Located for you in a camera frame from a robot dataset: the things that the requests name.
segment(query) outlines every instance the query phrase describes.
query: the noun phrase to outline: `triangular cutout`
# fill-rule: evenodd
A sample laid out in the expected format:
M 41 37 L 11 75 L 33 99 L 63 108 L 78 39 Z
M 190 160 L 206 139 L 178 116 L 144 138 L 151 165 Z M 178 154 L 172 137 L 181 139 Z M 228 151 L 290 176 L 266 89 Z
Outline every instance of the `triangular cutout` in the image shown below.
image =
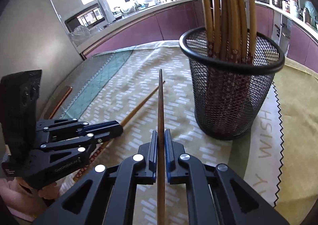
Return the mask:
M 234 179 L 230 180 L 230 184 L 243 213 L 249 213 L 259 207 L 258 202 L 255 201 L 254 198 L 251 197 Z
M 57 161 L 57 160 L 59 160 L 61 158 L 64 158 L 64 157 L 66 157 L 66 156 L 68 156 L 70 154 L 71 154 L 70 151 L 69 152 L 62 152 L 62 153 L 52 154 L 50 156 L 50 163 L 55 162 L 55 161 Z
M 87 180 L 76 192 L 65 200 L 62 208 L 74 214 L 79 214 L 92 184 L 92 180 Z

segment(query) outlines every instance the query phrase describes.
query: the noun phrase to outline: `wire mesh basket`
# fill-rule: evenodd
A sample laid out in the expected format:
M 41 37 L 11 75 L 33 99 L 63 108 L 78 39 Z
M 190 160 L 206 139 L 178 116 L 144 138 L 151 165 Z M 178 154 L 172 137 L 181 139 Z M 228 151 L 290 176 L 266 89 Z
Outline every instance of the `wire mesh basket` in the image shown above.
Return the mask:
M 201 130 L 219 140 L 242 136 L 252 126 L 275 73 L 284 66 L 281 49 L 257 33 L 253 64 L 221 61 L 207 56 L 204 27 L 184 33 L 179 44 L 190 60 L 195 118 Z

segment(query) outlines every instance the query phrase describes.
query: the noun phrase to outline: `white countertop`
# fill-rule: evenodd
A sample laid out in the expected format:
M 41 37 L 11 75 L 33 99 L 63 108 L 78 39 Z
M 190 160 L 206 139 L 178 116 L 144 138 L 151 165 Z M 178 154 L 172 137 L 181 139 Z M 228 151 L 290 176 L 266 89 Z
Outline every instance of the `white countertop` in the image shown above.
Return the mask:
M 311 28 L 309 25 L 307 25 L 306 23 L 304 23 L 303 21 L 301 21 L 300 19 L 298 19 L 297 17 L 291 15 L 290 13 L 287 13 L 286 11 L 283 11 L 282 9 L 271 5 L 271 4 L 266 4 L 266 3 L 262 3 L 262 2 L 258 2 L 255 1 L 255 4 L 258 5 L 262 5 L 268 8 L 272 8 L 273 10 L 281 13 L 282 15 L 286 16 L 287 18 L 291 19 L 293 22 L 295 22 L 296 24 L 298 24 L 302 29 L 304 29 L 307 33 L 309 33 L 309 35 L 311 35 L 317 42 L 318 42 L 318 33 L 316 30 L 314 30 L 313 28 Z
M 141 17 L 143 17 L 143 16 L 145 16 L 147 14 L 156 12 L 156 11 L 164 9 L 166 7 L 171 7 L 171 6 L 174 6 L 174 5 L 178 5 L 178 4 L 186 3 L 186 2 L 190 2 L 190 1 L 194 1 L 194 0 L 177 0 L 175 2 L 161 3 L 159 5 L 154 5 L 152 7 L 147 8 L 147 9 L 144 9 L 144 10 L 141 10 L 139 12 L 136 12 L 132 16 L 120 19 L 120 20 L 115 21 L 114 23 L 110 24 L 108 27 L 106 27 L 102 31 L 96 33 L 95 35 L 93 35 L 92 37 L 90 37 L 89 39 L 84 41 L 82 44 L 77 46 L 76 49 L 77 49 L 77 51 L 79 53 L 82 53 L 85 49 L 90 47 L 92 44 L 94 44 L 95 42 L 97 42 L 98 40 L 103 38 L 104 36 L 110 34 L 111 32 L 119 29 L 122 26 L 125 26 L 129 22 L 132 22 L 132 21 L 134 21 L 134 20 L 136 20 L 138 18 L 141 18 Z

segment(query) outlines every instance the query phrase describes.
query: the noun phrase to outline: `bundle of chopsticks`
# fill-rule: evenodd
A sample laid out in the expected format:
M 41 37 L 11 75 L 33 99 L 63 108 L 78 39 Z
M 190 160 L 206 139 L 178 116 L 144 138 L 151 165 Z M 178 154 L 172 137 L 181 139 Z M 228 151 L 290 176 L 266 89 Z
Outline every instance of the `bundle of chopsticks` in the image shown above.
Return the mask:
M 249 0 L 249 39 L 244 0 L 212 2 L 213 13 L 210 0 L 202 0 L 208 56 L 232 63 L 252 64 L 256 45 L 255 1 Z

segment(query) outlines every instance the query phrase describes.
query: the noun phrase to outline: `tablecloth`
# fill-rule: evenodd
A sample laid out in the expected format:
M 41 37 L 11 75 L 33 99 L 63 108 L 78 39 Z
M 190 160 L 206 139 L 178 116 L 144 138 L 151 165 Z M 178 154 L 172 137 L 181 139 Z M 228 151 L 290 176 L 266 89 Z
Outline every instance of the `tablecloth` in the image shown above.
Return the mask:
M 290 224 L 301 223 L 318 196 L 315 72 L 286 59 L 251 130 L 241 139 L 220 141 L 204 134 L 195 121 L 189 60 L 178 41 L 148 43 L 127 52 L 130 56 L 90 102 L 81 121 L 120 122 L 158 85 L 161 68 L 165 128 L 173 140 L 203 163 L 228 164 Z M 157 108 L 156 93 L 95 164 L 117 165 L 149 142 L 157 129 Z M 73 184 L 73 176 L 66 178 L 61 193 Z M 138 185 L 133 224 L 156 224 L 156 184 Z M 166 224 L 188 224 L 184 185 L 166 183 Z

